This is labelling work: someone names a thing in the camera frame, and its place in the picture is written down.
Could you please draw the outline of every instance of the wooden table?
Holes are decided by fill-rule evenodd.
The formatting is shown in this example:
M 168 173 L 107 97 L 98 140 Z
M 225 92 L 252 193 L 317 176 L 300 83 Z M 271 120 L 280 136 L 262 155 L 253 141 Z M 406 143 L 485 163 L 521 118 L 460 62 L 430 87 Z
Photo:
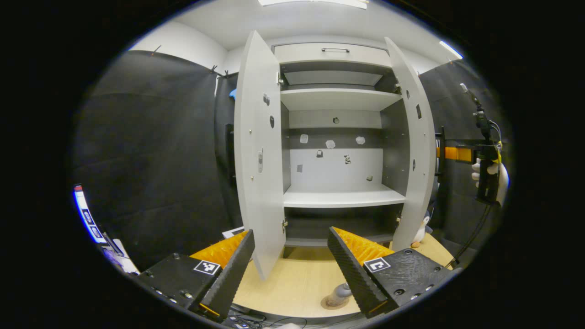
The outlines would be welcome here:
M 446 265 L 453 256 L 429 234 L 416 249 L 433 261 Z M 326 309 L 323 298 L 344 283 L 345 278 L 328 248 L 295 248 L 279 258 L 266 281 L 260 280 L 250 262 L 233 300 L 235 304 L 286 317 L 331 317 L 359 312 L 350 297 L 343 307 Z

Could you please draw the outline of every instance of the open cabinet door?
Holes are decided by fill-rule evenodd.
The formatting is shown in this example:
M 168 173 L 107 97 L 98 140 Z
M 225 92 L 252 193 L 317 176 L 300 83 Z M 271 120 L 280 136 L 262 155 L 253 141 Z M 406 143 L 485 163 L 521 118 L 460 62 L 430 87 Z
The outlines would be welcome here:
M 254 230 L 252 258 L 265 280 L 285 243 L 280 65 L 253 31 L 238 75 L 234 116 L 236 182 L 242 221 Z
M 402 220 L 394 233 L 393 250 L 409 248 L 425 215 L 435 178 L 435 126 L 431 106 L 418 75 L 402 51 L 385 37 L 390 62 L 402 89 L 410 138 L 408 185 Z

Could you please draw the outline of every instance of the white cabinet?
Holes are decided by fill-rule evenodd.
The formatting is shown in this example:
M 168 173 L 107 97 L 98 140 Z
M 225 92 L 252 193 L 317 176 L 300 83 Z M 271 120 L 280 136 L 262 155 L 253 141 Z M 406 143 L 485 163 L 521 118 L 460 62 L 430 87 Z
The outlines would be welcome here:
M 430 198 L 435 132 L 418 76 L 386 42 L 387 51 L 300 43 L 272 53 L 250 33 L 236 94 L 235 163 L 262 278 L 285 245 L 325 246 L 331 225 L 398 249 L 416 234 Z

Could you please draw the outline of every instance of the white glove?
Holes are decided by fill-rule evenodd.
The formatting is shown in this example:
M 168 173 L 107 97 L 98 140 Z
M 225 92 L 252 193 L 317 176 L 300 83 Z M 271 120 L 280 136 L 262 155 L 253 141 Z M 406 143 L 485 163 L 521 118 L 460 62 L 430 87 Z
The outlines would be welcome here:
M 472 173 L 473 180 L 479 180 L 479 169 L 480 169 L 480 159 L 476 159 L 476 164 L 472 165 L 472 169 L 475 173 Z M 493 163 L 491 166 L 487 168 L 487 173 L 490 175 L 498 174 L 498 164 Z M 500 203 L 501 206 L 504 205 L 504 199 L 506 198 L 506 192 L 508 191 L 508 171 L 503 163 L 500 163 L 500 181 L 498 182 L 498 193 L 495 196 L 495 200 Z

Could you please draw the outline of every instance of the drawer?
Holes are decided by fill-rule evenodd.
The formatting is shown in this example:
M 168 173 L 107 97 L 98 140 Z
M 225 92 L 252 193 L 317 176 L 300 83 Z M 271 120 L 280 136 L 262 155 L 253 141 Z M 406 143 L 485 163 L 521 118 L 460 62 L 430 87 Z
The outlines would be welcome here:
M 274 47 L 274 55 L 281 64 L 302 61 L 344 61 L 391 67 L 385 50 L 346 43 L 295 43 Z

